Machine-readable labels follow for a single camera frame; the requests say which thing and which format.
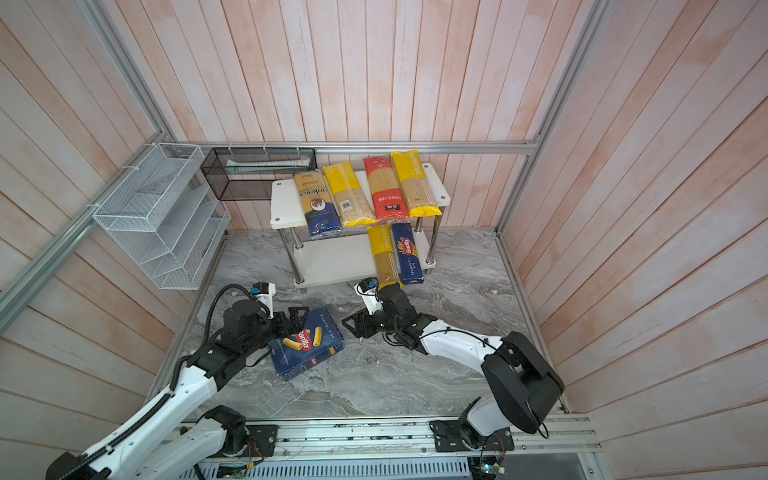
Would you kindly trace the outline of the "red spaghetti bag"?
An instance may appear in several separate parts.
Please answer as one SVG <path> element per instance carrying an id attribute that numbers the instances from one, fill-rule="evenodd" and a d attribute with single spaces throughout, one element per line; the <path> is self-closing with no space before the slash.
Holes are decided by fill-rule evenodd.
<path id="1" fill-rule="evenodd" d="M 391 159 L 366 158 L 364 167 L 377 220 L 380 222 L 408 221 L 409 212 Z"/>

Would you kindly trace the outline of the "yellow Pastatime spaghetti bag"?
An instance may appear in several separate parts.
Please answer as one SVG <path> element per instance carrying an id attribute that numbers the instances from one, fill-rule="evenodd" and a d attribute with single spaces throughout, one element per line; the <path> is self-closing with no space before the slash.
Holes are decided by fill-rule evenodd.
<path id="1" fill-rule="evenodd" d="M 399 272 L 390 226 L 372 225 L 367 228 L 367 235 L 374 258 L 379 288 L 399 285 Z"/>

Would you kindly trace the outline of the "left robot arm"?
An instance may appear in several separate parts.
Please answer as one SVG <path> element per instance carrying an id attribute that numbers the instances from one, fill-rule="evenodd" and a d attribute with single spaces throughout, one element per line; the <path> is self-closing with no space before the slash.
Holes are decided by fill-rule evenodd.
<path id="1" fill-rule="evenodd" d="M 251 355 L 303 330 L 308 307 L 273 310 L 273 285 L 237 289 L 244 297 L 224 310 L 222 328 L 204 332 L 201 346 L 178 361 L 166 387 L 82 454 L 64 453 L 54 460 L 47 478 L 170 479 L 212 455 L 262 454 L 244 416 L 225 406 L 203 414 L 171 443 L 165 441 L 187 415 L 246 368 Z"/>

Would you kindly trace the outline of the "dark blue spaghetti bag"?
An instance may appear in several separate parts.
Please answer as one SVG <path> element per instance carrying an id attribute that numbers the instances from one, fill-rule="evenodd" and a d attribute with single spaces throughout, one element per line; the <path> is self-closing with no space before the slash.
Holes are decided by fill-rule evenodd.
<path id="1" fill-rule="evenodd" d="M 320 239 L 341 234 L 343 226 L 322 173 L 317 170 L 304 171 L 295 174 L 293 179 L 310 238 Z"/>

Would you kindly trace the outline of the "blue Barilla spaghetti box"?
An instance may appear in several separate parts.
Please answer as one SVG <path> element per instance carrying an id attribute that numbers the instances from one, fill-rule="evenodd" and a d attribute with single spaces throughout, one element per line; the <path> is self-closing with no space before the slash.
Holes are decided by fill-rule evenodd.
<path id="1" fill-rule="evenodd" d="M 391 226 L 391 233 L 401 282 L 404 285 L 422 284 L 424 275 L 411 226 L 408 223 L 395 223 Z"/>

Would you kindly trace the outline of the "blue Barilla pasta box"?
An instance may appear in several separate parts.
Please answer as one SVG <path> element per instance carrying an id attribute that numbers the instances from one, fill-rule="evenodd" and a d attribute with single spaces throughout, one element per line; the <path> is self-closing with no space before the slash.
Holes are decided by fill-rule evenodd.
<path id="1" fill-rule="evenodd" d="M 275 373 L 288 381 L 338 354 L 344 340 L 323 306 L 308 313 L 299 333 L 272 340 L 269 347 Z"/>

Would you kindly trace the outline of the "yellow spaghetti bag with barcode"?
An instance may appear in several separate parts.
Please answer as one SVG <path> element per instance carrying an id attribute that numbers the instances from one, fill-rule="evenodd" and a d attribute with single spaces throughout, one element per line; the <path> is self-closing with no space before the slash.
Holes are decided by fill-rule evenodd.
<path id="1" fill-rule="evenodd" d="M 323 173 L 344 227 L 372 225 L 377 222 L 350 162 L 325 166 Z"/>

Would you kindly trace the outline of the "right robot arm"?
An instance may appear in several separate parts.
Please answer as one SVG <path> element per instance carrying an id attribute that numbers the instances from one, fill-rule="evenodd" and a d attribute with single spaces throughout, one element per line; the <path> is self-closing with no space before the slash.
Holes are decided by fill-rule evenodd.
<path id="1" fill-rule="evenodd" d="M 358 283 L 355 292 L 365 308 L 342 320 L 355 337 L 380 333 L 391 346 L 447 358 L 484 376 L 489 397 L 471 401 L 456 420 L 430 423 L 438 451 L 481 450 L 511 427 L 549 437 L 545 419 L 565 387 L 524 334 L 486 336 L 454 327 L 417 312 L 399 285 L 380 287 L 374 278 Z"/>

